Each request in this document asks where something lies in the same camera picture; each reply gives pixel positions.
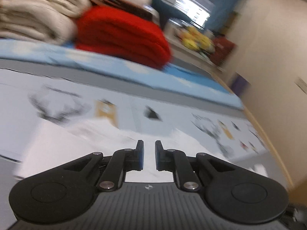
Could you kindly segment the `white long-sleeve shirt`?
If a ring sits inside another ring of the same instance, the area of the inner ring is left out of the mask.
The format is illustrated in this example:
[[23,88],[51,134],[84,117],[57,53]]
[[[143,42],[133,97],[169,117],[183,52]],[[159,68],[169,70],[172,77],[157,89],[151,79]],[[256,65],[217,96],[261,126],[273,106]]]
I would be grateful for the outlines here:
[[200,140],[168,122],[144,119],[139,125],[141,131],[136,132],[119,129],[103,118],[80,121],[69,127],[42,120],[26,146],[14,176],[24,179],[93,152],[111,156],[117,150],[135,148],[138,140],[144,142],[144,167],[142,171],[128,172],[128,182],[158,183],[173,180],[170,172],[156,170],[156,140],[160,140],[165,149],[178,149],[187,156],[204,152],[230,163],[252,155],[250,151],[243,151],[238,140],[227,140],[224,133],[214,130],[212,124],[188,123],[188,128],[196,130]]

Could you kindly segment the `dark red cushion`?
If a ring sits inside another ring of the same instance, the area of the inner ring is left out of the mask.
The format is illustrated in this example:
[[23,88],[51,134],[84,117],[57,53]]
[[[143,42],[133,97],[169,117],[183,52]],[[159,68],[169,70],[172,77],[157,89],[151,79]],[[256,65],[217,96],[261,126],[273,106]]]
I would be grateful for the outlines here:
[[237,45],[226,38],[225,35],[217,36],[212,40],[214,53],[209,56],[210,61],[220,67]]

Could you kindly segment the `yellow plush toys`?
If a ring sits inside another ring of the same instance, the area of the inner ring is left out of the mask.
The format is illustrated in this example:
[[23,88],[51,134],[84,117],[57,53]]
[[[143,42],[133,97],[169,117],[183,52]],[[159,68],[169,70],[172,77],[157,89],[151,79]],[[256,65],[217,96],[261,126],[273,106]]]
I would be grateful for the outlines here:
[[208,53],[213,53],[215,51],[212,40],[200,33],[197,28],[193,26],[181,28],[177,35],[180,38],[182,45],[192,51],[205,51]]

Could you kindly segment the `red knitted blanket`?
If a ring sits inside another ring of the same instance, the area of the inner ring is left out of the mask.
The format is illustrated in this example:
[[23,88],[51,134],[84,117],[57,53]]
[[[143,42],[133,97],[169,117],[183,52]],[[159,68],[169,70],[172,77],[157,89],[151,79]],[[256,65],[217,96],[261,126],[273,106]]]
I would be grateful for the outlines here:
[[75,47],[162,69],[171,60],[163,31],[152,21],[95,6],[77,20]]

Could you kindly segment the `blue curtain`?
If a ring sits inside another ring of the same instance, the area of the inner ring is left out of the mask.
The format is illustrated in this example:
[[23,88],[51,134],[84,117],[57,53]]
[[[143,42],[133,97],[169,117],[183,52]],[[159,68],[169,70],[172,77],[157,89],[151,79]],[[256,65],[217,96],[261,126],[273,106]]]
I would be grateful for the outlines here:
[[238,1],[239,0],[217,0],[210,17],[205,22],[205,29],[212,32],[217,32],[221,29]]

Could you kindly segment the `cream folded blanket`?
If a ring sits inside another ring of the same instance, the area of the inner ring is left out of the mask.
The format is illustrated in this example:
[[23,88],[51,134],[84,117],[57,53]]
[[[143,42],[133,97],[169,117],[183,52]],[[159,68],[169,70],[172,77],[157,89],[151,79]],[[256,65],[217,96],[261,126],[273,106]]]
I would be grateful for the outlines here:
[[1,0],[1,37],[63,45],[91,6],[90,0]]

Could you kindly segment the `purple box by wall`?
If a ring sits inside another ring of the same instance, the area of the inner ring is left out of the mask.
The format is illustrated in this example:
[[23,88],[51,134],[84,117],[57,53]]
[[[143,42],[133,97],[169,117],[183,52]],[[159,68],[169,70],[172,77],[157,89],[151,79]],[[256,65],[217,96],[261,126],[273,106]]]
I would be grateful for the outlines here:
[[236,96],[241,97],[249,85],[250,83],[244,77],[237,74],[230,85],[230,89]]

